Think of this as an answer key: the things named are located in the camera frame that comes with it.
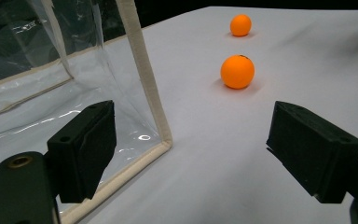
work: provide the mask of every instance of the beige fabric border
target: beige fabric border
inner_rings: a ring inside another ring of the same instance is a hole
[[[98,205],[114,194],[125,183],[141,172],[148,164],[172,147],[172,135],[159,98],[157,83],[150,64],[145,40],[133,0],[117,0],[117,7],[123,20],[132,54],[144,87],[147,102],[156,122],[161,143],[146,151],[141,157],[126,166],[121,172],[98,187],[92,200],[76,204],[61,213],[62,224],[77,223]]]

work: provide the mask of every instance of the transparent plastic sheet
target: transparent plastic sheet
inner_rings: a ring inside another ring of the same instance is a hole
[[[32,20],[42,21],[37,29],[43,38],[34,37],[35,42],[40,41],[34,46],[32,41],[17,37],[0,38],[0,46],[29,44],[22,45],[16,55],[0,58],[4,62],[0,64],[0,73],[5,74],[0,77],[0,161],[24,151],[46,153],[46,142],[53,134],[86,106],[105,100],[115,103],[117,147],[101,184],[161,142],[129,40],[121,33],[122,21],[116,5],[101,10],[101,4],[91,1],[6,1],[10,6],[14,2],[18,11],[34,11],[30,14],[37,15]],[[6,10],[0,7],[0,15],[9,14]],[[106,18],[112,11],[113,19]],[[110,37],[116,35],[117,39],[104,43],[107,26],[103,23],[109,20],[108,24],[118,28]],[[23,33],[35,27],[23,29]],[[43,60],[28,60],[36,56],[27,53],[39,48],[44,49],[40,50],[44,54],[37,57]],[[61,212],[71,206],[58,203]]]

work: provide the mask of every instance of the ping pong ball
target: ping pong ball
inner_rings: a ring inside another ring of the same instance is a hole
[[[232,55],[222,64],[220,76],[223,82],[232,89],[247,87],[255,76],[255,66],[243,55]]]
[[[251,27],[252,27],[252,21],[245,14],[240,14],[240,15],[235,16],[231,20],[231,23],[229,25],[231,33],[234,36],[248,35],[249,31],[251,31]]]

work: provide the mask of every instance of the white table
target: white table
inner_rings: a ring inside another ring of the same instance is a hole
[[[244,13],[251,33],[234,37]],[[206,7],[144,29],[173,148],[81,223],[350,224],[350,194],[321,204],[266,150],[275,101],[358,137],[358,11]],[[220,66],[242,54],[255,79],[231,90]]]

